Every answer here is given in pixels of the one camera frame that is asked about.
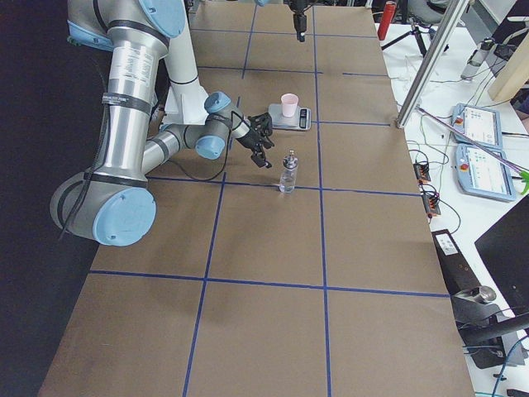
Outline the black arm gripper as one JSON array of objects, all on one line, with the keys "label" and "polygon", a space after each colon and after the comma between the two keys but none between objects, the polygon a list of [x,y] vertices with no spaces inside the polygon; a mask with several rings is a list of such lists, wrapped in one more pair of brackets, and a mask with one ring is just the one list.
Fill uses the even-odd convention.
[{"label": "black arm gripper", "polygon": [[297,40],[305,41],[307,32],[307,16],[305,11],[309,8],[307,0],[288,0],[287,5],[293,12],[293,26],[296,31]]}]

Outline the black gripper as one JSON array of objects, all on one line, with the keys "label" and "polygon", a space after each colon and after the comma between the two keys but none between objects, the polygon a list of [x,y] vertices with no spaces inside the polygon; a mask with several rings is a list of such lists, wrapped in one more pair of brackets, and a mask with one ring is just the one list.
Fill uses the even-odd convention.
[{"label": "black gripper", "polygon": [[248,117],[244,122],[249,131],[236,140],[246,149],[252,151],[251,159],[259,168],[271,168],[272,164],[266,159],[264,150],[274,147],[270,137],[273,134],[272,117],[268,113]]}]

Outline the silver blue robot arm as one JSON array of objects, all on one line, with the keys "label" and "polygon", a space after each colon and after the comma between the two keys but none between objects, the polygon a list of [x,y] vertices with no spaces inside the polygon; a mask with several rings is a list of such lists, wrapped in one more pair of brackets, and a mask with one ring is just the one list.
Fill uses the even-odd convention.
[{"label": "silver blue robot arm", "polygon": [[246,117],[226,94],[205,91],[184,2],[71,1],[68,24],[72,43],[109,51],[112,62],[94,161],[50,201],[63,232],[107,246],[138,242],[156,215],[146,175],[185,149],[215,160],[236,140],[268,165],[270,115]]}]

